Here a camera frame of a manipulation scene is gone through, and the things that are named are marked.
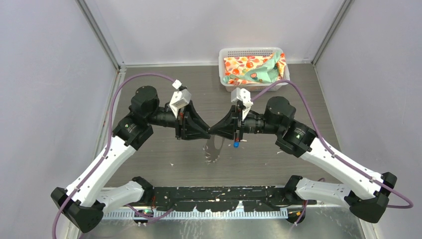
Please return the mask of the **large metal keyring disc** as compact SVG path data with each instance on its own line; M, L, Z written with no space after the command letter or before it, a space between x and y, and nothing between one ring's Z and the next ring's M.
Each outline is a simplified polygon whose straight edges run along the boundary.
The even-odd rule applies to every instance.
M221 136L212 135L203 146L205 163L216 163L220 158L221 150L223 149L225 138Z

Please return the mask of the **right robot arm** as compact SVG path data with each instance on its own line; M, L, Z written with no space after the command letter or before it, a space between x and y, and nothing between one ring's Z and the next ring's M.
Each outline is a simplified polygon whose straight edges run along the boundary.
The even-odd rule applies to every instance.
M397 181L394 174L374 172L347 158L320 139L315 130L295 120L296 108L284 97L270 98L263 114L250 111L243 116L243 111L242 103L233 105L209 133L232 139L235 145L246 133L273 134L283 152L320 167L338 180L334 184L293 175L283 188L288 203L324 201L345 207L366 222L379 222L389 202L389 189Z

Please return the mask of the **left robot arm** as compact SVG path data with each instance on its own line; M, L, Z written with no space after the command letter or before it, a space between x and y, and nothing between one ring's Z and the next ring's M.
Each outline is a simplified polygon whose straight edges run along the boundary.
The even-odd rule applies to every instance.
M180 140L210 138L209 126L196 112L187 88L175 91L164 107L159 104L154 87L138 88L131 99L129 114L118 122L105 148L72 184L53 190L51 198L81 232L90 232L105 214L119 207L135 202L147 206L153 202L154 188L142 177L107 193L103 187L153 134L155 125L173 128Z

